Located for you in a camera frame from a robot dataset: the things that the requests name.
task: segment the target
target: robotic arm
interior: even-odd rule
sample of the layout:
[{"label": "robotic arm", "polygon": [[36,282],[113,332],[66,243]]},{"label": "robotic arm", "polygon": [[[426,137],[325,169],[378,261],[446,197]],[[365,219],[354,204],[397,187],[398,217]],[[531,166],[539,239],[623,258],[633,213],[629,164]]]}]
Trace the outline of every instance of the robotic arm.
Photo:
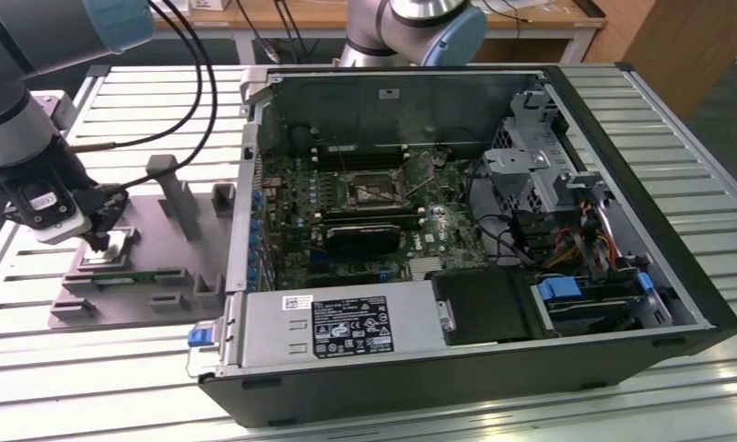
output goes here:
[{"label": "robotic arm", "polygon": [[[349,2],[342,66],[465,64],[485,33],[485,16],[468,0]],[[148,0],[0,0],[0,184],[4,216],[56,244],[80,236],[93,250],[128,192],[86,175],[24,80],[122,53],[152,37]]]},{"label": "robotic arm", "polygon": [[145,0],[0,0],[4,215],[30,226],[41,242],[82,236],[93,249],[105,249],[101,233],[114,225],[128,193],[106,194],[88,177],[24,80],[121,53],[148,41],[152,30]]},{"label": "robotic arm", "polygon": [[485,15],[469,0],[350,1],[340,66],[464,65],[485,31]]}]

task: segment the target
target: yellow wire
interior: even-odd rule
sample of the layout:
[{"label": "yellow wire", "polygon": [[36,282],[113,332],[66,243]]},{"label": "yellow wire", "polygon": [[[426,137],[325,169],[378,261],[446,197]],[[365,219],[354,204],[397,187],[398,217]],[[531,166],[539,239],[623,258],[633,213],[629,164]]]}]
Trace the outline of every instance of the yellow wire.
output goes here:
[{"label": "yellow wire", "polygon": [[547,267],[552,267],[555,264],[559,264],[564,261],[567,261],[569,258],[572,258],[572,256],[575,255],[575,253],[577,252],[577,248],[576,246],[571,247],[571,249],[563,253],[551,263]]},{"label": "yellow wire", "polygon": [[612,250],[612,246],[609,245],[609,240],[605,238],[605,236],[604,236],[604,235],[599,235],[599,238],[600,238],[601,241],[604,242],[607,250]]}]

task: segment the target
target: black cable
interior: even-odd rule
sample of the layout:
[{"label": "black cable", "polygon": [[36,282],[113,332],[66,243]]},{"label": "black cable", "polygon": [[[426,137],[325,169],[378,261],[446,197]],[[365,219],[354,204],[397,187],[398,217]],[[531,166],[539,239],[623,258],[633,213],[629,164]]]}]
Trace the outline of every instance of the black cable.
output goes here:
[{"label": "black cable", "polygon": [[516,61],[516,50],[518,49],[518,40],[521,39],[521,21],[518,19],[518,9],[513,6],[508,0],[502,0],[502,3],[513,9],[513,15],[516,16],[516,40],[513,41],[513,49],[510,49],[510,61]]},{"label": "black cable", "polygon": [[212,95],[212,107],[210,107],[210,119],[208,121],[208,127],[205,128],[205,133],[201,135],[201,140],[198,141],[198,145],[194,148],[194,151],[190,153],[188,158],[185,158],[174,167],[160,170],[154,173],[150,173],[145,175],[142,178],[138,178],[133,181],[126,182],[125,184],[120,184],[114,189],[113,192],[121,192],[130,187],[144,184],[145,182],[150,180],[156,180],[161,178],[164,175],[168,175],[169,173],[177,172],[180,169],[182,169],[185,166],[188,166],[192,161],[194,161],[196,156],[198,155],[198,152],[201,152],[201,149],[205,147],[205,144],[208,143],[208,140],[210,139],[212,129],[216,125],[216,119],[218,116],[218,90],[216,85],[216,74],[212,70],[212,61],[210,56],[208,55],[208,51],[205,50],[205,45],[202,44],[201,40],[198,39],[198,35],[196,34],[194,29],[192,28],[190,23],[182,16],[182,13],[174,6],[174,4],[170,2],[170,0],[161,0],[174,16],[177,17],[177,20],[185,27],[185,30],[188,31],[193,41],[196,48],[198,49],[198,52],[201,54],[201,58],[205,62],[205,67],[208,68],[208,75],[210,76],[210,95]]},{"label": "black cable", "polygon": [[525,255],[525,253],[523,251],[520,251],[518,248],[516,248],[516,246],[513,246],[513,244],[510,244],[502,238],[500,238],[497,235],[494,235],[494,233],[492,233],[489,231],[489,229],[480,224],[480,222],[476,219],[476,215],[472,213],[472,203],[469,202],[469,197],[472,195],[472,186],[473,186],[473,182],[474,182],[474,179],[472,178],[472,176],[476,174],[476,165],[477,165],[477,163],[478,163],[478,161],[476,160],[476,161],[473,161],[472,165],[469,166],[469,169],[470,169],[469,170],[469,178],[466,179],[466,189],[465,189],[465,196],[464,196],[464,200],[466,202],[466,216],[469,216],[469,220],[474,223],[476,227],[480,229],[482,234],[486,237],[489,237],[490,239],[493,239],[497,244],[505,246],[510,250],[510,252],[513,252],[516,257],[521,260],[521,263],[525,266],[532,267],[535,269],[540,269],[541,266],[535,261],[532,261],[532,259]]},{"label": "black cable", "polygon": [[310,63],[310,54],[314,53],[314,51],[317,50],[317,46],[320,46],[320,41],[321,41],[321,39],[317,39],[314,41],[314,44],[310,46],[310,49],[308,50],[308,53],[305,54],[305,58],[306,58],[309,63]]},{"label": "black cable", "polygon": [[241,9],[242,18],[245,18],[245,23],[248,23],[248,27],[254,33],[254,37],[257,37],[258,44],[261,44],[265,51],[268,51],[268,43],[261,38],[261,35],[258,35],[257,27],[254,26],[254,22],[250,20],[250,17],[248,16],[248,13],[245,12],[245,8],[242,8],[242,2],[241,0],[234,0],[237,3],[237,7]]},{"label": "black cable", "polygon": [[297,58],[297,49],[294,49],[294,39],[292,38],[292,31],[290,27],[286,24],[286,18],[284,17],[284,13],[281,12],[281,6],[278,5],[278,0],[273,0],[273,6],[274,10],[278,13],[278,17],[281,18],[281,24],[284,25],[284,29],[286,30],[286,37],[289,38],[289,45],[292,48],[292,60],[294,61],[294,64],[300,64],[300,58]]},{"label": "black cable", "polygon": [[202,78],[201,78],[201,62],[198,61],[198,55],[196,54],[194,47],[192,46],[192,42],[189,42],[188,37],[185,37],[185,34],[180,30],[180,28],[178,28],[177,24],[174,23],[174,21],[172,21],[169,16],[165,14],[164,10],[153,2],[149,2],[149,7],[156,12],[156,14],[158,14],[158,17],[161,17],[164,19],[164,21],[169,24],[169,28],[172,28],[172,30],[174,30],[174,33],[177,34],[177,36],[182,40],[182,43],[185,44],[185,47],[188,48],[189,53],[194,57],[194,66],[196,66],[196,97],[194,97],[194,102],[192,103],[192,108],[188,110],[188,113],[185,114],[185,116],[165,131],[157,133],[156,135],[146,136],[145,138],[140,138],[137,140],[128,141],[125,143],[114,143],[114,145],[109,147],[110,149],[114,149],[114,148],[118,148],[118,147],[130,147],[133,145],[142,145],[144,143],[149,143],[150,141],[156,141],[156,140],[164,138],[165,136],[173,134],[182,127],[182,125],[185,123],[188,123],[190,121],[190,119],[194,117],[196,110],[198,109],[198,103],[201,101],[202,85],[204,85],[204,81],[202,81]]},{"label": "black cable", "polygon": [[518,17],[514,17],[514,16],[509,16],[508,14],[505,14],[505,13],[497,11],[497,10],[492,7],[492,5],[489,5],[489,2],[488,2],[486,0],[482,0],[482,4],[486,6],[486,9],[489,9],[489,10],[490,10],[494,14],[497,14],[498,16],[508,17],[508,18],[513,18],[513,19],[517,20],[517,21],[521,20],[521,21],[524,21],[524,23],[527,23],[527,22],[529,21],[527,18],[518,18]]},{"label": "black cable", "polygon": [[497,14],[498,16],[502,16],[502,17],[506,17],[506,18],[512,18],[513,21],[516,22],[516,40],[513,41],[513,49],[510,50],[510,61],[514,62],[516,61],[516,50],[518,48],[518,40],[521,39],[521,24],[523,23],[532,23],[532,20],[528,19],[528,18],[520,18],[518,17],[518,9],[516,8],[516,6],[513,6],[508,0],[502,0],[502,3],[505,3],[505,5],[508,5],[508,7],[510,9],[513,9],[513,15],[509,16],[508,14],[504,14],[501,13],[500,11],[497,11],[492,5],[489,5],[489,2],[488,0],[482,0],[482,4],[486,6],[486,8],[494,13]]},{"label": "black cable", "polygon": [[308,49],[305,48],[304,37],[300,35],[300,30],[297,29],[297,23],[294,22],[294,17],[292,16],[290,7],[286,4],[286,0],[278,0],[278,1],[281,2],[281,6],[284,6],[286,15],[290,18],[292,28],[294,29],[294,35],[297,35],[297,41],[300,42],[300,47],[304,50],[304,54],[305,54],[305,60],[308,61],[309,52],[308,52]]},{"label": "black cable", "polygon": [[509,223],[513,218],[510,218],[508,215],[500,215],[500,214],[488,214],[488,215],[484,215],[478,218],[478,221],[482,221],[484,219],[486,218],[496,218],[498,219],[500,221],[504,221],[505,223]]}]

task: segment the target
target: power supply label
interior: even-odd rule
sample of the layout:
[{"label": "power supply label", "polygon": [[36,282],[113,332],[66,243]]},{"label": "power supply label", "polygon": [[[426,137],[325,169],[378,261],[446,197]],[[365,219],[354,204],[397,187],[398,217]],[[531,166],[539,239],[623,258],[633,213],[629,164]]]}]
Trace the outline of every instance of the power supply label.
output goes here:
[{"label": "power supply label", "polygon": [[314,356],[320,359],[393,351],[385,297],[317,301],[310,305]]}]

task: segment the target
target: aluminum extrusion table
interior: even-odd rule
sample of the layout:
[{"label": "aluminum extrusion table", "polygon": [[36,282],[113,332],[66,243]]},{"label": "aluminum extrusion table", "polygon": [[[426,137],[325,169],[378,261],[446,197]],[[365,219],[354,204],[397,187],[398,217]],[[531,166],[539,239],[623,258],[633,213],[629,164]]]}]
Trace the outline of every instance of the aluminum extrusion table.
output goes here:
[{"label": "aluminum extrusion table", "polygon": [[[180,172],[196,190],[238,179],[240,66],[216,69],[221,118],[208,148]],[[737,183],[633,72],[564,71],[672,225],[737,313]],[[86,78],[76,143],[154,134],[186,112],[193,68],[121,67]],[[96,180],[125,181],[156,152],[184,156],[209,109],[133,150],[82,155]],[[573,139],[579,148],[580,140]],[[579,150],[591,167],[584,150]],[[154,185],[133,193],[160,192]],[[288,429],[245,430],[186,374],[188,325],[60,333],[46,327],[74,241],[38,244],[25,227],[0,233],[0,440],[655,440],[737,438],[737,336],[665,361],[617,387],[482,402]]]}]

